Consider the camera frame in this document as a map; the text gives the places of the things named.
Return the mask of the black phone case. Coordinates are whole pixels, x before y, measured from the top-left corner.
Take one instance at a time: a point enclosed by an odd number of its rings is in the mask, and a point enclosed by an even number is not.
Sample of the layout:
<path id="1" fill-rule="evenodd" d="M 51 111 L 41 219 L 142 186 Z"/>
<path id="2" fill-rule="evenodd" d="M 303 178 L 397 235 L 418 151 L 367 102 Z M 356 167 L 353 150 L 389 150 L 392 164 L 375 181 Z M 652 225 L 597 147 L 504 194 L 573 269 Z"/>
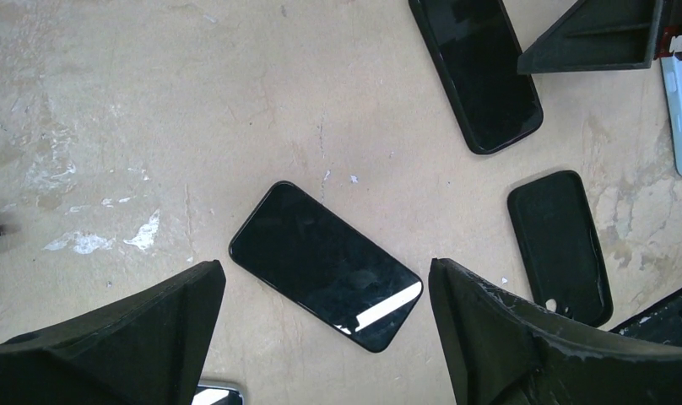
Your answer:
<path id="1" fill-rule="evenodd" d="M 590 327 L 605 324 L 614 306 L 581 177 L 556 171 L 512 190 L 506 205 L 533 301 Z"/>
<path id="2" fill-rule="evenodd" d="M 503 2 L 411 1 L 409 7 L 469 149 L 490 155 L 537 131 L 544 112 Z"/>

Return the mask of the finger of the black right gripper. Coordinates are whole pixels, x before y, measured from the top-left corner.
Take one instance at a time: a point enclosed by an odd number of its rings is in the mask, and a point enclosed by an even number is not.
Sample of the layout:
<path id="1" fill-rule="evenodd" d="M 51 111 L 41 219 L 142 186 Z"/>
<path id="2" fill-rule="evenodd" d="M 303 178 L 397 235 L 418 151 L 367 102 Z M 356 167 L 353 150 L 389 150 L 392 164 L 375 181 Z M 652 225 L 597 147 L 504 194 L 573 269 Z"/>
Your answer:
<path id="1" fill-rule="evenodd" d="M 649 68 L 657 50 L 663 3 L 575 2 L 517 60 L 520 74 Z"/>

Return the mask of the phone with bright reflection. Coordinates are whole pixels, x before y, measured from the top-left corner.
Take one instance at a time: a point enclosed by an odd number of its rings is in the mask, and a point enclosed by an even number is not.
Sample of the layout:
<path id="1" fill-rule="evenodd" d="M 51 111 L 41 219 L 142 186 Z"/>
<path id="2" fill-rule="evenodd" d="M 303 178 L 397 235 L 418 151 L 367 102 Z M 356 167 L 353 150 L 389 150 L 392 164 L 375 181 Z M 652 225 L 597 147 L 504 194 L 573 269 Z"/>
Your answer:
<path id="1" fill-rule="evenodd" d="M 192 405 L 244 405 L 242 389 L 233 383 L 223 381 L 199 381 Z"/>

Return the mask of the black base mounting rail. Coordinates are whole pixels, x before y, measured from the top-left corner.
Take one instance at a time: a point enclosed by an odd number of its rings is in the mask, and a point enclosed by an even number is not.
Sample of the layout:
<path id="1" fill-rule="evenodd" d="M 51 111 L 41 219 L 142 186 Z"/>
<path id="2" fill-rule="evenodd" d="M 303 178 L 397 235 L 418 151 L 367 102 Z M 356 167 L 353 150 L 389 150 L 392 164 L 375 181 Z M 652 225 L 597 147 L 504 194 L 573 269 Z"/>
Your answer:
<path id="1" fill-rule="evenodd" d="M 682 347 L 682 288 L 610 331 L 628 338 Z"/>

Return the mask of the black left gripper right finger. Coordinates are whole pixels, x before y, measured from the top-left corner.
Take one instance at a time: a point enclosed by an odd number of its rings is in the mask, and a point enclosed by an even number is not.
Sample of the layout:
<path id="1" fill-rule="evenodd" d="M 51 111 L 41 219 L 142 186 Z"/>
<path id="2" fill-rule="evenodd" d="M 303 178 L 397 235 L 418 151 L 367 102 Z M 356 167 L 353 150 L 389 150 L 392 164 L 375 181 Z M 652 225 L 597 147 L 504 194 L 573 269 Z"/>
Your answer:
<path id="1" fill-rule="evenodd" d="M 458 404 L 682 404 L 682 347 L 570 320 L 434 259 L 430 302 Z"/>

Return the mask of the black phone centre left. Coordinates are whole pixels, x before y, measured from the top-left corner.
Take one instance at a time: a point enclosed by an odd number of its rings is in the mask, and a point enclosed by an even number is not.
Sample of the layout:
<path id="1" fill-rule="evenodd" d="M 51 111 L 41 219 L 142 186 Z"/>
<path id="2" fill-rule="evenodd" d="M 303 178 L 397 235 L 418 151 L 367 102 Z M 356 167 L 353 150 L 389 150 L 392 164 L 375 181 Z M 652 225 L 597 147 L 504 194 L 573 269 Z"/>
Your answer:
<path id="1" fill-rule="evenodd" d="M 419 275 L 290 181 L 270 187 L 229 254 L 374 354 L 390 345 L 424 288 Z"/>

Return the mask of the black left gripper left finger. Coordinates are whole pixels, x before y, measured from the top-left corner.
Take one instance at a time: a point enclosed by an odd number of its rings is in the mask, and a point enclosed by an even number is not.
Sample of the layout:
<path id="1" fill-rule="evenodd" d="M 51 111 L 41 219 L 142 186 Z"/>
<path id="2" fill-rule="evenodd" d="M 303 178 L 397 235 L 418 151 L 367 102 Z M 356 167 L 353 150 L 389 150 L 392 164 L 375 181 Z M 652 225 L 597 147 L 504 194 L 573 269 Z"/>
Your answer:
<path id="1" fill-rule="evenodd" d="M 0 404 L 189 404 L 225 274 L 200 262 L 148 289 L 0 344 Z"/>

